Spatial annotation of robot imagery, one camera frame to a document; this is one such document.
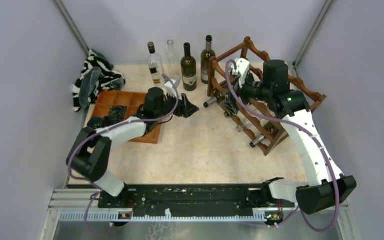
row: robotic arm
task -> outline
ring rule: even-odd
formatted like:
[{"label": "robotic arm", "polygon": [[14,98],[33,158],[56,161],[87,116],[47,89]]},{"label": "robotic arm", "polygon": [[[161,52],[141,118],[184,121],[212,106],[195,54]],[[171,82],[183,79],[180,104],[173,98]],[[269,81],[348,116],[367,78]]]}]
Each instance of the robotic arm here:
[{"label": "robotic arm", "polygon": [[[298,124],[308,130],[313,138],[317,138],[321,143],[334,172],[334,175],[330,176],[324,157],[313,139],[295,126],[281,123],[298,150],[308,183],[283,178],[269,180],[265,183],[269,188],[268,197],[298,203],[306,214],[314,214],[335,205],[333,181],[336,181],[340,202],[345,201],[356,188],[356,180],[353,176],[345,176],[332,160],[313,122],[310,105],[304,94],[298,90],[291,90],[288,66],[285,62],[282,60],[265,62],[263,81],[258,82],[249,71],[249,61],[237,58],[235,62],[237,68],[231,66],[230,70],[232,75],[236,76],[233,87],[242,102],[245,105],[250,99],[267,102],[268,108],[277,118]],[[226,100],[226,104],[229,105],[226,109],[233,110],[232,114],[237,114],[239,109],[231,92],[227,94]]]},{"label": "robotic arm", "polygon": [[[172,81],[176,87],[179,86],[180,81]],[[157,119],[173,110],[176,106],[177,97],[174,86],[171,82],[167,82],[164,86],[167,91],[166,95],[158,87],[149,89],[145,103],[139,107],[135,115],[124,121],[125,124],[119,123],[121,124],[120,127],[111,131],[113,126],[96,130],[90,127],[83,128],[68,155],[66,164],[69,164],[70,156],[83,141],[96,133],[105,132],[88,141],[80,149],[78,154],[74,156],[71,167],[111,196],[124,198],[125,194],[123,193],[127,190],[126,184],[108,170],[110,151],[129,140],[149,134],[159,124],[157,121],[141,120]],[[188,118],[198,110],[199,108],[190,103],[186,94],[183,93],[173,114],[177,117]]]}]

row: beige table surface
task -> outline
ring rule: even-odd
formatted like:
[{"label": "beige table surface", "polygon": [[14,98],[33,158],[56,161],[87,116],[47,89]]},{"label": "beige table surface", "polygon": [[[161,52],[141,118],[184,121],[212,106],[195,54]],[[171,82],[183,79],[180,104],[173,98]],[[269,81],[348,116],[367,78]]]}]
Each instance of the beige table surface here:
[{"label": "beige table surface", "polygon": [[[252,65],[263,69],[262,63]],[[115,69],[126,77],[123,91],[146,93],[154,86],[147,65],[117,65]],[[180,85],[179,93],[186,93],[199,111],[190,118],[175,116],[163,124],[158,144],[127,142],[113,149],[109,170],[127,184],[262,183],[275,177],[306,182],[303,164],[290,138],[264,156],[258,147],[249,146],[251,139],[236,131],[237,125],[223,116],[220,107],[203,107],[209,99],[207,85],[200,80],[200,66],[197,72],[197,89],[187,92]],[[84,181],[70,179],[69,183]]]}]

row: white wall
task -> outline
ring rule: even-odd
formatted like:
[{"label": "white wall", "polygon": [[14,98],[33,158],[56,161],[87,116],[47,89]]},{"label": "white wall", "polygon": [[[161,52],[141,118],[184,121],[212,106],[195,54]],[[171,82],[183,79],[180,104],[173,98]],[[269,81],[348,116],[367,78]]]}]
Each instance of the white wall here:
[{"label": "white wall", "polygon": [[80,130],[85,59],[51,0],[0,0],[0,240],[36,240]]},{"label": "white wall", "polygon": [[327,95],[315,120],[357,180],[350,205],[362,239],[384,239],[384,1],[337,1],[299,70]]},{"label": "white wall", "polygon": [[[324,0],[64,0],[90,48],[115,64],[145,64],[147,43],[165,54],[173,39],[181,55],[191,43],[200,61],[205,36],[220,55],[250,36],[274,59],[293,61]],[[253,53],[250,60],[257,59]]]}]

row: zebra print cloth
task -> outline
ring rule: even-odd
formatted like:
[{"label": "zebra print cloth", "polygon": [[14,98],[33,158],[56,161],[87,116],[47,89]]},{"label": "zebra print cloth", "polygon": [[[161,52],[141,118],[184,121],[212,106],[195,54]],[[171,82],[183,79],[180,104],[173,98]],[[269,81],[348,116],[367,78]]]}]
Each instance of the zebra print cloth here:
[{"label": "zebra print cloth", "polygon": [[89,50],[89,57],[84,61],[80,78],[73,86],[74,111],[79,112],[94,104],[99,94],[104,91],[120,91],[126,84],[126,78],[114,65],[100,53]]}]

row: wooden rack post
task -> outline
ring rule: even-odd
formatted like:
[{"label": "wooden rack post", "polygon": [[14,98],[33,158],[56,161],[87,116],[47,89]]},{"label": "wooden rack post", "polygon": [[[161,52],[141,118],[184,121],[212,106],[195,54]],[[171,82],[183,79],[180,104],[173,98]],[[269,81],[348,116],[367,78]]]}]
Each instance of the wooden rack post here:
[{"label": "wooden rack post", "polygon": [[[208,97],[214,97],[216,90],[218,90],[223,95],[226,95],[228,93],[228,89],[223,88],[222,86],[226,84],[226,79],[224,79],[223,82],[218,83],[216,79],[216,71],[223,77],[226,78],[225,71],[222,70],[222,68],[219,65],[219,62],[228,58],[229,56],[233,55],[237,51],[241,50],[240,57],[247,59],[248,50],[251,50],[255,55],[257,55],[261,60],[264,62],[271,60],[269,57],[269,54],[265,51],[259,51],[255,46],[253,41],[251,41],[251,38],[249,36],[245,37],[243,42],[239,44],[238,46],[232,48],[231,50],[225,52],[224,54],[218,56],[218,57],[211,57],[210,64],[209,64],[209,81],[208,81]],[[263,71],[261,69],[255,68],[252,65],[249,68],[257,77],[260,79],[260,81],[263,80]],[[302,91],[306,96],[308,96],[311,100],[314,101],[314,103],[310,106],[310,110],[314,112],[320,104],[325,100],[326,95],[320,94],[319,92],[310,91],[305,85],[301,78],[299,77],[293,77],[291,75],[288,76],[288,80],[291,84],[293,84],[297,89]],[[261,112],[263,115],[271,118],[275,118],[276,116],[273,115],[269,108],[263,104],[262,102],[256,101],[254,99],[250,100],[249,102],[251,105],[253,105],[259,112]],[[278,144],[283,142],[289,135],[285,134],[285,129],[282,127],[282,125],[278,122],[272,122],[272,124],[279,130],[276,134],[272,134],[268,131],[266,131],[263,126],[260,123],[260,120],[258,118],[251,116],[245,109],[243,109],[238,103],[237,106],[239,108],[239,111],[254,125],[254,127],[257,128],[257,130],[265,136],[265,139],[269,141],[269,144],[263,144],[260,143],[257,146],[264,152],[264,155],[267,156]],[[249,138],[251,138],[252,141],[254,141],[257,137],[254,134],[253,131],[246,128],[242,121],[239,119],[237,115],[230,115],[230,118],[243,129],[243,132],[246,133]]]}]

